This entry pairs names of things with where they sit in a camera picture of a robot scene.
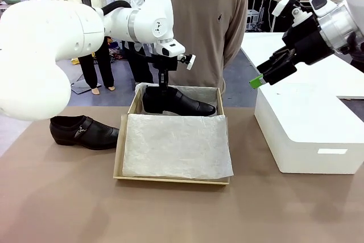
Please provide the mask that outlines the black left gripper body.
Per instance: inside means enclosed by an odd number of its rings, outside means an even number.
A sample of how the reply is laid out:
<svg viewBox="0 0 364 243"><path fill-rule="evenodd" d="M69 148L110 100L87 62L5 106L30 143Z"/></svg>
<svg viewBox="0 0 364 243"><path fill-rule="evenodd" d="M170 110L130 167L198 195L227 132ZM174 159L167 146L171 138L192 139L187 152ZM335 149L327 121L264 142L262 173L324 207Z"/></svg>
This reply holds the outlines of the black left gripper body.
<svg viewBox="0 0 364 243"><path fill-rule="evenodd" d="M177 57L167 57L163 55L153 55L153 67L158 70L176 71L178 66Z"/></svg>

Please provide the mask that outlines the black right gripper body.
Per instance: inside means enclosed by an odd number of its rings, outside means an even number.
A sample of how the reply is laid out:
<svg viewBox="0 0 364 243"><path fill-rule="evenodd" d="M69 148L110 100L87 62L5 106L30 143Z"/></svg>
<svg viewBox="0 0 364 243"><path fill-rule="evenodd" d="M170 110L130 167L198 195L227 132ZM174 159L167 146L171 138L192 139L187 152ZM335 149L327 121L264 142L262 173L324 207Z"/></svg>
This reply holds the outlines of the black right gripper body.
<svg viewBox="0 0 364 243"><path fill-rule="evenodd" d="M286 47L293 51L290 62L293 65L305 63L312 65L332 54L334 51L322 38L317 17L311 15L297 26L291 26L283 35Z"/></svg>

